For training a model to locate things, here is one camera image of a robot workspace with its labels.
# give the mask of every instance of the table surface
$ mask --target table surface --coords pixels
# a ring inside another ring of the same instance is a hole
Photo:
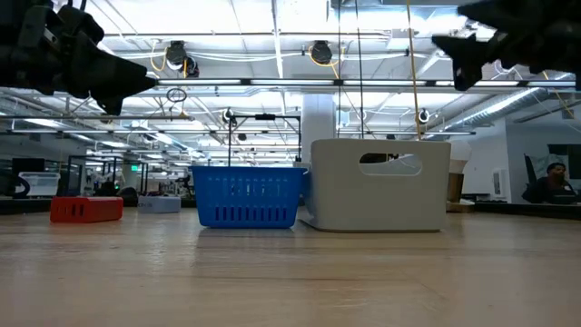
[[[208,230],[195,210],[0,217],[2,326],[581,326],[581,222],[442,233]]]

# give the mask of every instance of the blue plastic basket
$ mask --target blue plastic basket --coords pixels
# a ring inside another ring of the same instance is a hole
[[[200,223],[221,228],[289,228],[305,169],[190,167]]]

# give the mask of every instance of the person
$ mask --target person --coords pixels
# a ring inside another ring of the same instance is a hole
[[[538,179],[528,186],[523,199],[530,203],[571,204],[576,203],[576,193],[566,180],[566,167],[552,163],[547,167],[547,177]]]

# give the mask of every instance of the wooden tabletop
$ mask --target wooden tabletop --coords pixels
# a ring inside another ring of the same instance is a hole
[[[0,217],[5,326],[581,326],[581,223],[450,215],[442,233],[205,230],[194,210]]]

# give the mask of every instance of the red box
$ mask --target red box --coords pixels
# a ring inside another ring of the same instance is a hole
[[[51,201],[52,223],[98,223],[120,220],[123,198],[55,197]]]

